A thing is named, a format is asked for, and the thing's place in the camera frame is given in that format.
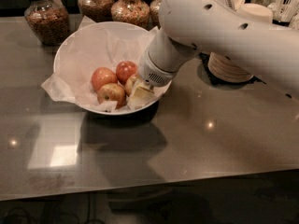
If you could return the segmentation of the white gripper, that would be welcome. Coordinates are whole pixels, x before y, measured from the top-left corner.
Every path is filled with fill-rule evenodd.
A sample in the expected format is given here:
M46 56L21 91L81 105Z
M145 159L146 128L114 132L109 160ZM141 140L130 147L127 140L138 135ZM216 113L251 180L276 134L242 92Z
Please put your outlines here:
M163 87L171 82L177 73L166 72L159 68L150 58L146 49L138 64L138 74L144 82L153 87ZM131 110L137 110L156 100L154 91L140 79L136 82L133 93L128 96L127 105Z

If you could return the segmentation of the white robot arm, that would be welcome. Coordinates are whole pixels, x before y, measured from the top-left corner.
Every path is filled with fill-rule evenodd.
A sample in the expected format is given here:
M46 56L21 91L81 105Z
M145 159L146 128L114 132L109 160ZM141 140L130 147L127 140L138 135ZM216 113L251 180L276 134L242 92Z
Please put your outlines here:
M232 0L162 0L161 28L138 62L146 84L163 87L202 51L230 59L278 91L299 99L299 32L246 18Z

